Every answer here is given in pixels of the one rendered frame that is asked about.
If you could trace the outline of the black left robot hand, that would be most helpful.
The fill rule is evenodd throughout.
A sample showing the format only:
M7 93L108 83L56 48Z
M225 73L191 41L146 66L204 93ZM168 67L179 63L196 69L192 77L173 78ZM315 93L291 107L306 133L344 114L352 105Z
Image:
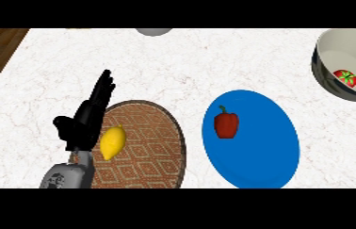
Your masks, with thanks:
M90 151L93 149L100 135L106 106L114 89L111 71L105 70L90 97L83 101L74 117L58 116L53 119L59 139L66 142L66 151Z

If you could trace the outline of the blue oval plate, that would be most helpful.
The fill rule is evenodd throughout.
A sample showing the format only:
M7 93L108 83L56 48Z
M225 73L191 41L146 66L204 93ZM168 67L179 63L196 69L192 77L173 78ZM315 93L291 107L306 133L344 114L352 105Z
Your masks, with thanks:
M214 118L239 117L232 139L220 139ZM298 139L292 122L279 105L263 94L233 90L211 103L202 119L202 144L222 177L238 188L282 188L298 163Z

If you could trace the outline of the red tomato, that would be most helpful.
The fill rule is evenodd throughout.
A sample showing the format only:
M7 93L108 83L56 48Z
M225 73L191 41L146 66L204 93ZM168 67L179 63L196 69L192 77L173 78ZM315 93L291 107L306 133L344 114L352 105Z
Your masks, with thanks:
M350 88L356 86L356 74L352 71L338 70L334 72L334 75Z

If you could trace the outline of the pale bowl with dark rim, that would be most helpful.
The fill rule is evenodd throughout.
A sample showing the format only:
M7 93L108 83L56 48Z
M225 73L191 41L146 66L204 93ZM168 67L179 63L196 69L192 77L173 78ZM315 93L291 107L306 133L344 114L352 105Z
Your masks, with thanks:
M328 29L316 42L312 55L313 76L337 97L356 102L356 86L350 88L334 72L349 70L356 74L356 28Z

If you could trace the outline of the yellow lemon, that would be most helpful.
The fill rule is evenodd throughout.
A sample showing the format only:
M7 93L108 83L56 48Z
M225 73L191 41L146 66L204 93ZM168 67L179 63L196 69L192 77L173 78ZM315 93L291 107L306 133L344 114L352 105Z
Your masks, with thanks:
M120 154L126 146L126 141L127 133L123 125L111 127L100 139L100 153L105 160L111 160Z

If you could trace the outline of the round brown woven placemat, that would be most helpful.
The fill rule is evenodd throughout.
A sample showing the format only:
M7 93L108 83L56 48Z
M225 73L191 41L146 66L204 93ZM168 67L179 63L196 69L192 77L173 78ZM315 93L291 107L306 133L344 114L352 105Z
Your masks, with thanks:
M106 109L102 133L123 125L126 147L105 160L95 146L93 188L179 188L185 175L186 145L179 122L168 110L145 100L129 100Z

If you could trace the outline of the grey round object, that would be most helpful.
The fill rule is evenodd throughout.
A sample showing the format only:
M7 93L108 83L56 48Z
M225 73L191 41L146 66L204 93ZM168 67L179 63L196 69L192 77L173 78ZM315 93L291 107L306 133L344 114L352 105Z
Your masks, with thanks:
M170 28L137 28L137 32L151 37L161 36L171 31Z

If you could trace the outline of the red bell pepper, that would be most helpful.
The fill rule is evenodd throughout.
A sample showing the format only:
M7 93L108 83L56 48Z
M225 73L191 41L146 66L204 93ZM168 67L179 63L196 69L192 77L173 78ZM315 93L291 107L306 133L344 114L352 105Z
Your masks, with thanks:
M233 139L239 129L239 116L219 106L222 113L214 117L214 131L220 139Z

